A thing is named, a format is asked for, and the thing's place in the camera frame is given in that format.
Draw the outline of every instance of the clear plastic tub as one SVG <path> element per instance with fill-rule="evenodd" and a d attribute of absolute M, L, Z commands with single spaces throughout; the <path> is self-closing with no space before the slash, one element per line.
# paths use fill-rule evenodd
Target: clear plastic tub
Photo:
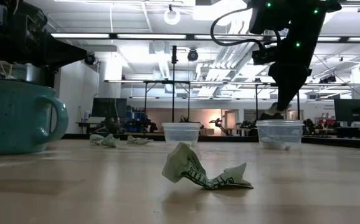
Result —
<path fill-rule="evenodd" d="M 259 144 L 264 149 L 300 149 L 303 121 L 265 120 L 256 122 Z"/>
<path fill-rule="evenodd" d="M 170 144 L 184 142 L 195 145 L 198 142 L 200 123 L 163 123 L 165 140 Z"/>

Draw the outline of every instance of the mug handle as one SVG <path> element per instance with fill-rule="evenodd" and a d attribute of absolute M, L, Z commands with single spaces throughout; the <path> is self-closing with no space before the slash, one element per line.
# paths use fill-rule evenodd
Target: mug handle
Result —
<path fill-rule="evenodd" d="M 51 104 L 55 109 L 55 114 L 57 115 L 57 121 L 52 133 L 48 134 L 44 128 L 37 128 L 37 142 L 39 144 L 44 144 L 60 139 L 67 131 L 69 122 L 68 111 L 65 104 L 59 99 L 51 96 L 38 96 L 37 101 L 45 104 Z"/>

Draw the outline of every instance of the teal mug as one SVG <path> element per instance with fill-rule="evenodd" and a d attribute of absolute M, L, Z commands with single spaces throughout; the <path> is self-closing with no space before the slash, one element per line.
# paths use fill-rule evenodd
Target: teal mug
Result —
<path fill-rule="evenodd" d="M 0 79 L 0 155 L 41 152 L 65 134 L 68 112 L 54 95 L 49 87 Z M 57 115 L 52 133 L 50 106 Z"/>

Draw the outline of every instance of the crumpled dollar bill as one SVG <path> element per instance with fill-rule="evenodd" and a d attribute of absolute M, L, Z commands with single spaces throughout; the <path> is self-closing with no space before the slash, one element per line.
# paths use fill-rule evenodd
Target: crumpled dollar bill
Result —
<path fill-rule="evenodd" d="M 107 137 L 103 137 L 98 134 L 92 134 L 90 136 L 90 142 L 96 144 L 97 146 L 110 146 L 118 147 L 120 139 L 115 139 L 112 134 L 109 134 Z"/>
<path fill-rule="evenodd" d="M 208 190 L 223 186 L 253 189 L 250 182 L 242 178 L 246 166 L 247 163 L 243 163 L 237 167 L 227 168 L 221 175 L 208 179 L 195 152 L 189 148 L 189 145 L 180 142 L 176 149 L 168 155 L 162 175 L 174 183 L 185 177 Z"/>
<path fill-rule="evenodd" d="M 134 138 L 133 136 L 128 136 L 127 144 L 137 144 L 137 145 L 145 145 L 149 142 L 153 142 L 154 140 L 148 138 Z"/>

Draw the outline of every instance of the computer monitor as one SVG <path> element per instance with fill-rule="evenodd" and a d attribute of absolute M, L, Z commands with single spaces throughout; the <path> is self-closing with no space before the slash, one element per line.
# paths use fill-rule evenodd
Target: computer monitor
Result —
<path fill-rule="evenodd" d="M 348 126 L 360 121 L 360 100 L 336 99 L 334 105 L 336 121 L 347 121 Z"/>
<path fill-rule="evenodd" d="M 94 98 L 92 116 L 103 118 L 125 118 L 126 99 Z"/>

